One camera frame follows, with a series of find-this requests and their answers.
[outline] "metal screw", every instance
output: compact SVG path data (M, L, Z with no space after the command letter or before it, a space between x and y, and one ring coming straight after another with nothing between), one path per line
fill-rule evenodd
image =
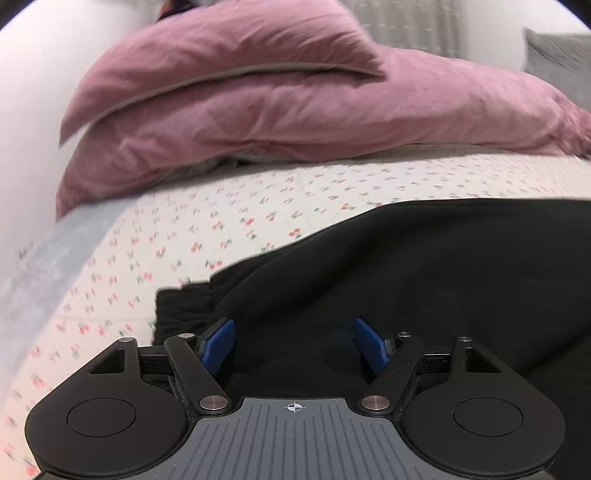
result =
M199 402L201 408L204 410L216 411L226 408L228 406L228 399L226 397L221 397L220 395L209 395L208 397L203 397Z
M386 397L379 395L369 395L361 401L361 405L368 410L380 411L390 406L390 401Z

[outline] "black cloth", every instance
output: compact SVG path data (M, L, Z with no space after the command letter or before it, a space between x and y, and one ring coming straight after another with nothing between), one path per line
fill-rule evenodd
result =
M361 396L365 316L428 344L468 335L562 409L559 480L591 478L591 202L447 200L374 209L157 294L155 344L236 322L218 381L241 396Z

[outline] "blue gripper pad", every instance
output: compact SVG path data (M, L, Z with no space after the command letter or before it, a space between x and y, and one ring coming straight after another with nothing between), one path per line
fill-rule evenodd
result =
M228 356L236 339L234 320L226 322L206 340L205 350L201 357L201 363L209 373L215 376L222 366L222 362Z
M353 332L357 348L378 375L390 362L384 340L361 318L355 320Z

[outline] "pillowcase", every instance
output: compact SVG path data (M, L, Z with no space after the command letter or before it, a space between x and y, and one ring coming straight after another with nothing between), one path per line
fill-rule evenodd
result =
M525 71L591 110L591 35L548 35L525 29Z
M123 106L206 80L340 69L383 75L374 43L338 0L226 0L167 18L108 50L76 89L60 143Z
M378 47L388 75L266 73L168 92L103 118L80 141L57 214L250 151L330 161L407 144L591 153L591 113L522 72Z

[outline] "crosshair marking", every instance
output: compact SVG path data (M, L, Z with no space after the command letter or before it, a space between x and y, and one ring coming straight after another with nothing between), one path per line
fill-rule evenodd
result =
M305 408L304 406L300 405L298 402L293 402L290 403L288 406L283 407L283 408L287 408L287 410L292 411L293 413L295 413L296 411L300 411L302 408Z

